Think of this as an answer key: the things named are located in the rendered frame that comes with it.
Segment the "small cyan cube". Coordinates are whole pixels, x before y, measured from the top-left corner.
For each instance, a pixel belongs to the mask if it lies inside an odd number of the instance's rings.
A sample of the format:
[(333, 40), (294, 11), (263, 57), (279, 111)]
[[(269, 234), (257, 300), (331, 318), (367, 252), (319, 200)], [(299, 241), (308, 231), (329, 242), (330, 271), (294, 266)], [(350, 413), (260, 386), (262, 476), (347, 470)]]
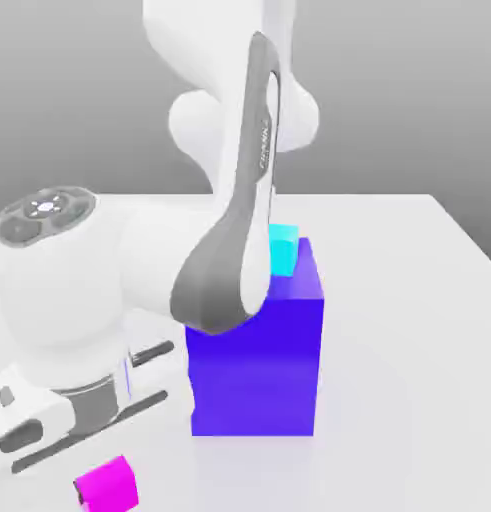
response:
[(291, 277), (298, 259), (299, 228), (288, 224), (269, 226), (271, 274)]

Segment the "large blue box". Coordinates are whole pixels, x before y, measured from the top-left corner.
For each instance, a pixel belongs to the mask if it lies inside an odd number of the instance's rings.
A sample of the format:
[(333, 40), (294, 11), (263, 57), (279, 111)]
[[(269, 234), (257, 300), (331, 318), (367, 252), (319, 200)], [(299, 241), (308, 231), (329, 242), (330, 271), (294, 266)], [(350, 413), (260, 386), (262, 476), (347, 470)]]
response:
[(290, 277), (274, 276), (261, 311), (220, 335), (187, 329), (197, 437), (314, 432), (325, 298), (310, 240)]

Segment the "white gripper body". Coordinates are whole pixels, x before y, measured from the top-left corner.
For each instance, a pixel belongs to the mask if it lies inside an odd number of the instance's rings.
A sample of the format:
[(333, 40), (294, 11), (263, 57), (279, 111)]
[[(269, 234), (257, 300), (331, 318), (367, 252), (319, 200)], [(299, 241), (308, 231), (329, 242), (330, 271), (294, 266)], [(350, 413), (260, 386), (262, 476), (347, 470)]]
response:
[(171, 496), (178, 479), (178, 397), (174, 393), (116, 425), (10, 477), (12, 496), (74, 496), (73, 481), (124, 456), (138, 494)]

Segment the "small magenta cube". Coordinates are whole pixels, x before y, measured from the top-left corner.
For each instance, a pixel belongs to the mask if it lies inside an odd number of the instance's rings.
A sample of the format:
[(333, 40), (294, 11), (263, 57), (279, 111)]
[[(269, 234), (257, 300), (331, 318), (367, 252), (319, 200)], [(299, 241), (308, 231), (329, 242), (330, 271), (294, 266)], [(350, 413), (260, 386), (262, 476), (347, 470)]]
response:
[(135, 474), (124, 456), (77, 477), (73, 486), (84, 512), (128, 512), (139, 504)]

